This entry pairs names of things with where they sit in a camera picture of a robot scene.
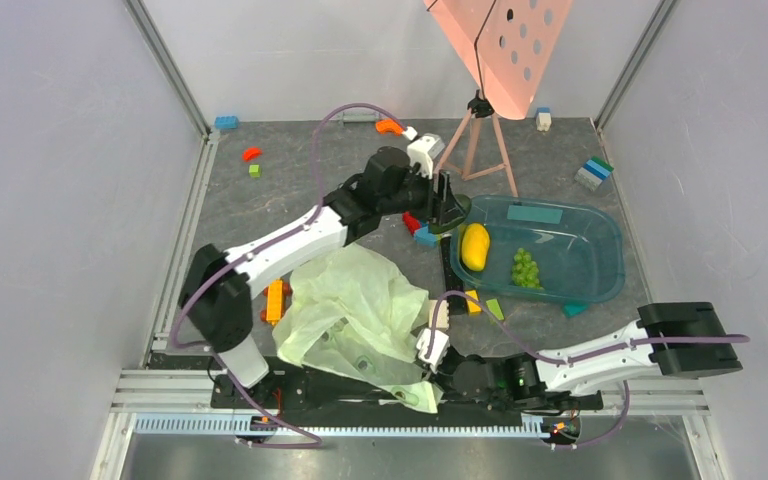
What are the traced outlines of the yellow fake mango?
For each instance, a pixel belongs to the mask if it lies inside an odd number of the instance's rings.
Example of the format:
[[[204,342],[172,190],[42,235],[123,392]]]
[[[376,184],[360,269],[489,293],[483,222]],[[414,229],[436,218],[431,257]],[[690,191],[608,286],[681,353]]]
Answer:
[[[490,245],[491,238],[483,224],[467,225],[460,243],[461,262],[469,270],[483,271],[486,268]]]

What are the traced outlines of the green fake fruit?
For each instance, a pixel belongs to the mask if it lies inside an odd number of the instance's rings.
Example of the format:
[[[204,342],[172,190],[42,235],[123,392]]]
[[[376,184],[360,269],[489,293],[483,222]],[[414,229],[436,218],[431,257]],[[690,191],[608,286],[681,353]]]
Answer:
[[[511,281],[518,287],[541,290],[540,269],[533,255],[519,248],[513,256]]]

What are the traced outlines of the green avocado plastic bag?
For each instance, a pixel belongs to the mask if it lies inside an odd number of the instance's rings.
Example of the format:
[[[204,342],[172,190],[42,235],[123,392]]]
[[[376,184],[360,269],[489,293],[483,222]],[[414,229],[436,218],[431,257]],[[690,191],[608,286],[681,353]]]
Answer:
[[[356,244],[296,268],[289,283],[290,307],[272,332],[282,361],[365,382],[410,409],[437,413],[442,391],[416,362],[414,332],[428,323],[427,290]]]

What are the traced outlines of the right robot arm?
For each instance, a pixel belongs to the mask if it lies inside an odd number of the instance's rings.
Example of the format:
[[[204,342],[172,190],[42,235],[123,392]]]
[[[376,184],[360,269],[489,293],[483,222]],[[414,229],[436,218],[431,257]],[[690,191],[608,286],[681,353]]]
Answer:
[[[651,303],[638,315],[594,340],[499,358],[462,355],[442,331],[426,327],[417,358],[444,400],[518,411],[598,410],[605,386],[654,374],[699,379],[741,370],[734,347],[749,338],[727,333],[712,304]]]

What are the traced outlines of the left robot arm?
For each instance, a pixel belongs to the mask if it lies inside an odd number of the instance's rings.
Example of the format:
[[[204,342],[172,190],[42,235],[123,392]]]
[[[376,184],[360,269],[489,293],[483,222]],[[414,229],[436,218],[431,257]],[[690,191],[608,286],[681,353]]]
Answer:
[[[217,362],[236,382],[250,407],[274,394],[269,365],[251,339],[252,300],[272,281],[315,257],[336,251],[375,231],[383,217],[409,213],[435,234],[465,221],[471,200],[453,192],[447,172],[426,173],[402,149],[382,147],[363,172],[297,220],[264,237],[226,251],[199,248],[179,294],[174,328],[189,321]]]

